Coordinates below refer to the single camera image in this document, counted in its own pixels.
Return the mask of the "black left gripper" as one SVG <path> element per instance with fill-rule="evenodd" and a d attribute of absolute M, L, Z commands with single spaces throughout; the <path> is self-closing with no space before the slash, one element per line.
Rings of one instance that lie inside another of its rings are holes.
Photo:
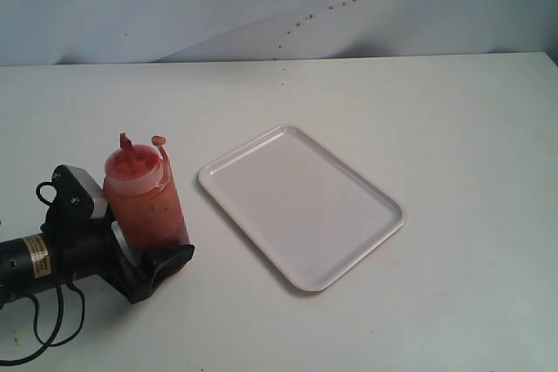
<path fill-rule="evenodd" d="M 151 297 L 194 255 L 195 246 L 191 244 L 155 248 L 143 253 L 140 265 L 135 267 L 112 230 L 114 221 L 111 212 L 101 219 L 70 220 L 49 210 L 41 232 L 50 251 L 54 277 L 66 283 L 97 275 L 135 304 Z"/>

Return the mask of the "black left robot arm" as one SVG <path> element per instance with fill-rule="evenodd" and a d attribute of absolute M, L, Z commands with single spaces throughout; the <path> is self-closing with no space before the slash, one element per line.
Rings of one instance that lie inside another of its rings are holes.
<path fill-rule="evenodd" d="M 132 261 L 112 230 L 114 218 L 77 223 L 49 211 L 41 233 L 1 244 L 1 303 L 98 276 L 135 304 L 150 298 L 163 281 L 192 259 L 184 244 L 140 251 Z"/>

